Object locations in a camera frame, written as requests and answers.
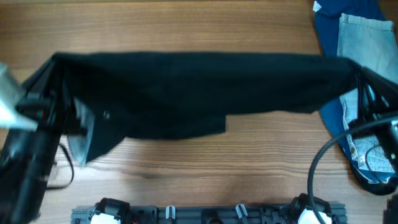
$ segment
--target wire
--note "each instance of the wire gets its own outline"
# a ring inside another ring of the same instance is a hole
[[[366,166],[368,167],[368,170],[369,170],[369,171],[371,172],[371,174],[374,176],[374,178],[376,178],[376,179],[379,181],[378,184],[381,184],[381,183],[383,183],[383,181],[379,178],[378,174],[377,174],[376,172],[374,172],[374,171],[371,169],[371,166],[369,166],[369,163],[368,163],[368,154],[369,154],[369,152],[375,150],[375,148],[377,148],[377,147],[379,147],[379,146],[380,146],[380,145],[378,144],[378,145],[373,146],[372,148],[370,148],[370,149],[368,149],[368,150],[366,151],[366,153],[365,153],[365,164],[366,164]]]
[[[68,151],[67,151],[67,148],[66,148],[63,144],[59,144],[59,146],[61,147],[61,149],[62,149],[62,151],[63,151],[65,157],[67,158],[67,160],[68,160],[68,162],[69,162],[70,169],[71,169],[71,171],[72,171],[72,177],[70,178],[70,181],[69,181],[68,184],[66,184],[66,185],[61,185],[61,186],[50,186],[50,187],[47,187],[47,190],[61,190],[61,189],[65,189],[65,188],[67,188],[67,187],[73,182],[73,179],[75,178],[75,170],[73,169],[72,159],[71,159],[70,156],[69,156],[69,153],[68,153]]]
[[[332,145],[336,144],[340,139],[345,138],[348,134],[353,134],[353,133],[357,133],[360,131],[363,131],[365,129],[369,129],[369,128],[373,128],[375,126],[378,126],[380,124],[385,124],[388,122],[391,122],[393,120],[397,120],[398,116],[394,116],[391,118],[384,118],[384,119],[380,119],[378,121],[373,121],[370,123],[366,123],[363,124],[361,126],[358,126],[357,128],[353,128],[353,129],[349,129],[339,135],[337,135],[334,139],[328,141],[325,145],[322,146],[322,148],[318,151],[317,155],[315,156],[315,158],[313,159],[312,163],[311,163],[311,167],[310,170],[308,172],[308,179],[307,179],[307,188],[308,188],[308,200],[310,202],[310,206],[312,207],[312,210],[315,214],[315,216],[317,217],[318,221],[321,224],[326,224],[321,215],[319,214],[318,208],[315,205],[315,199],[313,196],[313,176],[315,173],[315,168],[317,168],[317,164],[319,162],[319,160],[322,158],[322,156],[324,155],[324,153],[330,148],[332,147]]]

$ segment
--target dark blue fabric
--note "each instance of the dark blue fabric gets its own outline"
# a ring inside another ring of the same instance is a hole
[[[376,0],[317,0],[317,2],[322,8],[315,13],[315,27],[323,53],[327,56],[337,55],[341,13],[361,16],[367,19],[386,20],[383,13],[379,10]],[[330,101],[322,107],[320,114],[325,126],[333,136],[344,132],[343,107],[339,98]],[[347,139],[341,139],[339,144],[347,159],[358,169],[358,163],[351,158]],[[361,173],[372,181],[377,182],[377,179],[369,171],[361,170]],[[390,176],[390,174],[382,172],[378,172],[378,174],[382,179]]]

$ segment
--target wooden table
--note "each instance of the wooden table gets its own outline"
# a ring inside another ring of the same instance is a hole
[[[381,6],[398,21],[397,2]],[[57,51],[319,54],[312,18],[309,0],[0,5],[0,61],[23,81]],[[77,167],[69,188],[48,192],[38,223],[68,223],[72,208],[103,197],[160,207],[288,203],[307,191],[310,162],[329,139],[318,113],[283,112],[228,116],[216,136],[126,139]],[[66,182],[69,167],[57,158],[53,178]],[[345,203],[350,223],[381,223],[387,197],[362,190],[337,147],[321,160],[314,191]]]

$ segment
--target denim shorts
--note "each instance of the denim shorts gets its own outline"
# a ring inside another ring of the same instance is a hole
[[[398,49],[391,21],[377,21],[363,17],[342,14],[338,38],[337,56],[347,57],[368,67],[394,83],[398,83]],[[343,107],[343,126],[357,118],[358,91],[353,90],[340,96]],[[352,160],[358,162],[359,170],[367,170],[365,153],[373,171],[394,173],[384,152],[378,146],[375,136],[361,139],[347,137]]]

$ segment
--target black cloth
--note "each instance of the black cloth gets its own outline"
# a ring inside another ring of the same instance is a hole
[[[222,133],[227,114],[312,113],[355,88],[361,69],[345,58],[298,54],[57,53],[51,60],[96,115],[87,161],[126,136]]]

